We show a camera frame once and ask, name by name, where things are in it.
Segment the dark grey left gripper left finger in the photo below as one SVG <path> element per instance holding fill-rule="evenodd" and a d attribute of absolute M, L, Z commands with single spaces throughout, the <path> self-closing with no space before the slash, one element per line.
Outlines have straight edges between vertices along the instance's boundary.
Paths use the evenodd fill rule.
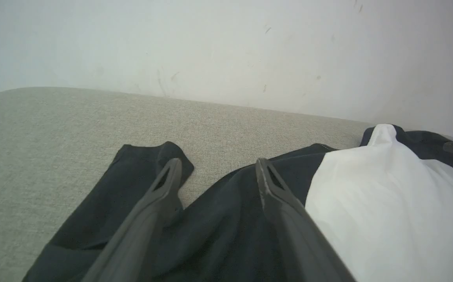
<path fill-rule="evenodd" d="M 151 282 L 164 227 L 183 211 L 182 162 L 166 163 L 83 277 L 84 282 Z"/>

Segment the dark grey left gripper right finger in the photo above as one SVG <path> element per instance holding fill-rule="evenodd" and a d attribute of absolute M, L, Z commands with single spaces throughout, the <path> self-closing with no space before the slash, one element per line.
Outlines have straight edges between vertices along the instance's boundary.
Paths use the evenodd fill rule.
<path fill-rule="evenodd" d="M 266 218 L 272 223 L 290 282 L 354 282 L 300 200 L 272 163 L 257 160 L 257 186 Z"/>

